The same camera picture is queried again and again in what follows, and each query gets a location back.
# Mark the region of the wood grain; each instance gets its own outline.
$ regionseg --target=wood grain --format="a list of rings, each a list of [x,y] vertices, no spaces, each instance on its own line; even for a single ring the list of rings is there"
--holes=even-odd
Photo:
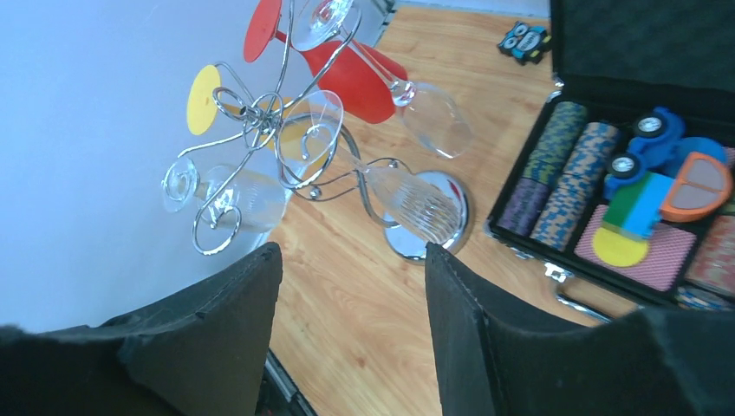
[[[550,57],[521,67],[497,42],[514,18],[402,8],[379,50],[412,79],[449,92],[473,124],[470,152],[455,160],[424,150],[398,120],[345,124],[363,159],[394,156],[414,171],[443,169],[474,199],[474,229],[458,257],[539,308],[594,324],[558,303],[536,261],[522,261],[482,231],[544,100],[554,90]],[[330,168],[332,173],[340,164]],[[284,275],[271,347],[321,416],[440,415],[424,270],[386,245],[356,194],[326,203],[294,198],[271,240]],[[619,315],[633,305],[585,282],[570,291]]]

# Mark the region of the wine glass stem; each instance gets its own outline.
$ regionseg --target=wine glass stem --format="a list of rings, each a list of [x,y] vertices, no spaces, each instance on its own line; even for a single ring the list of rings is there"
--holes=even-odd
[[[343,31],[344,28],[341,27],[338,38],[344,42],[347,37],[342,33]],[[405,107],[413,100],[413,97],[416,95],[416,86],[412,81],[404,81],[393,75],[357,41],[350,42],[349,47],[386,83],[386,87],[390,90],[393,96],[393,103],[396,107]]]

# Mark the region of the round chrome base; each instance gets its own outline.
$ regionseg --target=round chrome base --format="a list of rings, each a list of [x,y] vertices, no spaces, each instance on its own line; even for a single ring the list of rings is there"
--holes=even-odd
[[[416,173],[416,176],[439,188],[459,207],[462,216],[461,226],[452,238],[442,244],[452,254],[457,253],[470,236],[472,204],[469,199],[469,192],[457,179],[445,172],[424,171]],[[387,213],[383,215],[383,219],[393,221],[393,218]],[[416,237],[401,226],[386,228],[385,236],[391,249],[408,262],[423,264],[426,260],[426,240]]]

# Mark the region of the poker chip case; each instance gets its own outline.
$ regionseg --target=poker chip case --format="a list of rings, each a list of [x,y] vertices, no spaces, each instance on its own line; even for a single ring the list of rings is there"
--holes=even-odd
[[[557,90],[485,232],[601,320],[564,294],[571,277],[641,306],[735,309],[735,2],[550,10]]]

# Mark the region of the black foam lining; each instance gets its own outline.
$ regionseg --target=black foam lining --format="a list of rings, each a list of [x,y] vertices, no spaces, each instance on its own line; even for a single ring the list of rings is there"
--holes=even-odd
[[[735,0],[552,0],[555,66],[735,93]]]

